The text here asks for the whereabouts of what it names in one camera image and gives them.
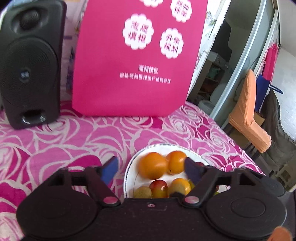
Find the pink rose tablecloth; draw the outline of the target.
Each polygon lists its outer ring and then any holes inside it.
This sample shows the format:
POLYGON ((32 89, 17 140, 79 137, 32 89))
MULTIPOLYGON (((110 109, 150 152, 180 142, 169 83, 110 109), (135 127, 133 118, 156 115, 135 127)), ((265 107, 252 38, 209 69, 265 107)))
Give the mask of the pink rose tablecloth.
POLYGON ((1 112, 1 240, 22 239, 16 208, 58 169, 82 170, 117 156, 119 172, 109 186, 122 198, 132 156, 160 143, 192 150, 224 171, 260 171, 215 121, 190 103, 166 117, 99 118, 85 117, 65 101, 57 121, 24 130, 14 130, 1 112))

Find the black speaker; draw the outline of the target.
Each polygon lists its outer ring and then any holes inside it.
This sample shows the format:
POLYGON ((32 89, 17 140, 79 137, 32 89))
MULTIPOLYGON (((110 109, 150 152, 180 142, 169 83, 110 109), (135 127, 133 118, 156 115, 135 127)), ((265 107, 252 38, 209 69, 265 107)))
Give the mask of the black speaker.
POLYGON ((3 18, 1 97, 16 130, 59 117, 66 11, 64 1, 32 1, 9 9, 3 18))

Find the magenta tote bag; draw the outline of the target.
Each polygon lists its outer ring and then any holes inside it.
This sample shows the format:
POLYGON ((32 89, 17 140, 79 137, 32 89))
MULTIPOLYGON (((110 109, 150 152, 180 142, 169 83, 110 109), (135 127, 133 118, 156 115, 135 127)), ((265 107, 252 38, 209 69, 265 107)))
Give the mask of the magenta tote bag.
POLYGON ((86 116, 167 116, 185 103, 207 1, 89 1, 74 65, 86 116))

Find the orange covered chair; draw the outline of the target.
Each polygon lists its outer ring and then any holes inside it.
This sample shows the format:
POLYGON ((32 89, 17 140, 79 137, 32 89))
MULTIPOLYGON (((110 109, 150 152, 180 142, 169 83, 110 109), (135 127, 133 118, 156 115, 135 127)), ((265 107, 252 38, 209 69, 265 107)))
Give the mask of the orange covered chair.
POLYGON ((271 146, 271 136, 255 121, 256 78, 248 70, 239 99, 229 114, 229 124, 244 135, 260 152, 266 152, 271 146))

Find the large orange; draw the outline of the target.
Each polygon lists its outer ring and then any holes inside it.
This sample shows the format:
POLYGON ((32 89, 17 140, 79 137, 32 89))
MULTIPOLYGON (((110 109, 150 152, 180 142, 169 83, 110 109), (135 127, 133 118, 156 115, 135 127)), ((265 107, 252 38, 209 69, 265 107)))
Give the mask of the large orange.
POLYGON ((166 173, 168 161, 159 153, 152 152, 143 156, 139 160, 137 167, 142 178, 157 180, 166 173))

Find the small yellow orange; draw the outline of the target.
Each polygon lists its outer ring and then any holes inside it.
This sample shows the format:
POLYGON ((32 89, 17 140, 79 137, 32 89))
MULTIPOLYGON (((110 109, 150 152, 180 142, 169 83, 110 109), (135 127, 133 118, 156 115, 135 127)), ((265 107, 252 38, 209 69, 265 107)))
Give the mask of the small yellow orange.
POLYGON ((177 192, 182 195, 187 195, 191 191, 191 184, 187 179, 177 178, 174 179, 168 187, 168 196, 177 192))

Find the red yellow apple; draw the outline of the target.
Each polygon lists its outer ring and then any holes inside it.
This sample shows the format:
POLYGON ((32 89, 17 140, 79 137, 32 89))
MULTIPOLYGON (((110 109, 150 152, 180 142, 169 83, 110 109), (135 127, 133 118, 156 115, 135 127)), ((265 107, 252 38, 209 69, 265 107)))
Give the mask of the red yellow apple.
POLYGON ((149 185, 152 192, 152 198, 167 198, 168 197, 168 185, 164 180, 154 180, 149 185))

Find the dark cloth chair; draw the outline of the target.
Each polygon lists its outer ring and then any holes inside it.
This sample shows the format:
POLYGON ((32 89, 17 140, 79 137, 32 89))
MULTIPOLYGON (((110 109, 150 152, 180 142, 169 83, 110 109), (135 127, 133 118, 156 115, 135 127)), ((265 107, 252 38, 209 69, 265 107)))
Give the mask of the dark cloth chair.
POLYGON ((295 141, 284 131, 280 120, 280 104, 273 90, 261 106, 261 127, 270 135, 271 146, 261 156, 268 166, 268 176, 281 170, 284 165, 295 163, 295 141))

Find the white round plate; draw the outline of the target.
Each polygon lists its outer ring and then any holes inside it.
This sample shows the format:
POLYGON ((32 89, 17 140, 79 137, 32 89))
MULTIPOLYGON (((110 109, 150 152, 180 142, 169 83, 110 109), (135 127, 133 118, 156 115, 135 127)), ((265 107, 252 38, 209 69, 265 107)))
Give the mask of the white round plate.
POLYGON ((138 151, 128 163, 123 181, 125 198, 133 198, 134 192, 142 187, 148 187, 153 181, 163 180, 168 186, 176 179, 190 179, 184 169, 180 172, 169 173, 167 170, 170 153, 183 153, 183 158, 188 157, 197 164, 215 166, 212 162, 204 160, 200 155, 181 146, 173 144, 156 144, 138 151))

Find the small brown kiwi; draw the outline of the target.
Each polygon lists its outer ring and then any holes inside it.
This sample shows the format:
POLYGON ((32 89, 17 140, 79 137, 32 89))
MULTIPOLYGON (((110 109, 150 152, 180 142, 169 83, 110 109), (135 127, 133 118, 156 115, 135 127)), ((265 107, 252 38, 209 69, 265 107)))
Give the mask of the small brown kiwi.
POLYGON ((138 199, 151 199, 152 198, 152 191, 147 186, 138 187, 134 191, 134 198, 138 198, 138 199))

